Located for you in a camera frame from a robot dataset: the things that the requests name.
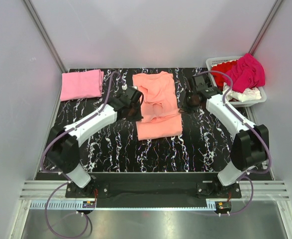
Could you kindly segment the salmon orange t shirt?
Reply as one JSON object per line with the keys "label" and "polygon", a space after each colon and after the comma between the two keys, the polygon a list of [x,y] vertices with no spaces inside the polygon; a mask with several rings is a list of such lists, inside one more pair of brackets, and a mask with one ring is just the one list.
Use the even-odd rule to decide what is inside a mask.
{"label": "salmon orange t shirt", "polygon": [[132,77],[133,84],[143,93],[143,119],[136,123],[139,140],[179,136],[182,117],[179,113],[172,73],[139,73]]}

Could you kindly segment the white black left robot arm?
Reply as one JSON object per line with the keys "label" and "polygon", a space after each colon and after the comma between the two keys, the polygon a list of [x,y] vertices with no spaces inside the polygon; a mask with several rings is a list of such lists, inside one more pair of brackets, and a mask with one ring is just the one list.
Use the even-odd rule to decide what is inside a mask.
{"label": "white black left robot arm", "polygon": [[44,157],[73,182],[77,192],[89,197],[94,192],[93,178],[80,163],[80,147],[93,134],[119,120],[142,120],[144,95],[129,86],[119,96],[109,98],[97,110],[65,127],[51,128]]}

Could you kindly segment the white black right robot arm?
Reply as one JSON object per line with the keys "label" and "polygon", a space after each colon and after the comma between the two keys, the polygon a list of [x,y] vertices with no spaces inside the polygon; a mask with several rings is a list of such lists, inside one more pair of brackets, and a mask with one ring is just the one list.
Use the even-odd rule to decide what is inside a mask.
{"label": "white black right robot arm", "polygon": [[200,196],[224,197],[235,189],[235,184],[263,162],[272,164],[269,150],[269,131],[265,125],[256,125],[243,117],[226,99],[218,87],[209,87],[205,72],[188,80],[182,113],[193,113],[201,107],[213,114],[233,137],[230,162],[210,183],[198,189]]}

